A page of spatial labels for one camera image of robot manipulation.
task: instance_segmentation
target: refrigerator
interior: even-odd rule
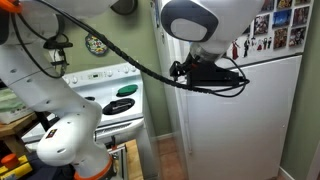
[[[162,28],[164,1],[152,0],[151,14],[162,75],[169,77],[171,64],[185,61],[190,43]],[[240,96],[228,99],[165,86],[188,179],[265,180],[278,175],[312,6],[313,0],[266,0],[231,43],[227,55],[251,81]],[[217,65],[237,71],[228,60]]]

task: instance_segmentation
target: green wall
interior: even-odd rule
[[[311,26],[281,163],[296,180],[306,180],[320,140],[320,1],[314,1]]]
[[[150,3],[139,1],[137,11],[129,16],[120,16],[109,9],[104,14],[85,21],[146,67],[160,73],[158,52],[153,33]],[[86,32],[68,24],[66,34],[74,47],[66,50],[71,64],[68,72],[77,72],[101,66],[124,63],[113,52],[103,58],[92,55],[85,46]],[[157,135],[171,133],[167,102],[162,83],[143,74],[145,89]]]

